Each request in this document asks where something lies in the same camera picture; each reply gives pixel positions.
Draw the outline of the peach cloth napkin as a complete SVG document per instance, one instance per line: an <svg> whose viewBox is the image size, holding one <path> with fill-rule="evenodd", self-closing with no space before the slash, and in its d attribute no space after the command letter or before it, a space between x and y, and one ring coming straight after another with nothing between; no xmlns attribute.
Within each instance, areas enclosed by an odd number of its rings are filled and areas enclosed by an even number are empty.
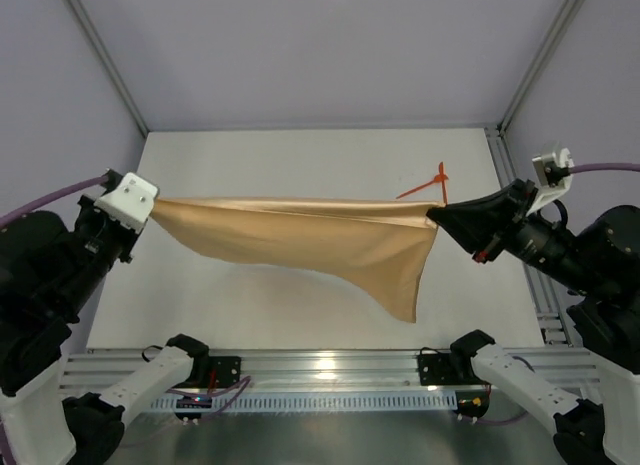
<svg viewBox="0 0 640 465"><path fill-rule="evenodd" d="M413 323L437 235L437 202L276 198L160 199L151 216L209 258L341 278Z"/></svg>

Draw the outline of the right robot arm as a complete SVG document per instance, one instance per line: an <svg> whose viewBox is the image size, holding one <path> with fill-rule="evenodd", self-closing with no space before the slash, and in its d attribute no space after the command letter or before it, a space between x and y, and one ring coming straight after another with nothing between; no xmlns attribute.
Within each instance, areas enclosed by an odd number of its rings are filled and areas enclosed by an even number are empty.
<svg viewBox="0 0 640 465"><path fill-rule="evenodd" d="M448 353L461 378L503 391L551 435L567 464L639 461L639 210L619 205L575 235L568 212L556 222L533 182L514 180L476 200L427 212L480 264L507 252L578 298L567 313L590 352L600 403L554 387L481 330L454 341Z"/></svg>

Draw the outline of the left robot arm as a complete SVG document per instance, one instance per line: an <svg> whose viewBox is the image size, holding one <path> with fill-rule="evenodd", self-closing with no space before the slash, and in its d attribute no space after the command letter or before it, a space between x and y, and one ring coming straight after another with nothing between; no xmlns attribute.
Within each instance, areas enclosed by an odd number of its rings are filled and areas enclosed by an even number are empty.
<svg viewBox="0 0 640 465"><path fill-rule="evenodd" d="M62 345L99 283L139 234L88 196L72 229L49 211L1 227L1 461L103 464L128 425L169 389L205 375L209 348L179 334L100 393L62 399Z"/></svg>

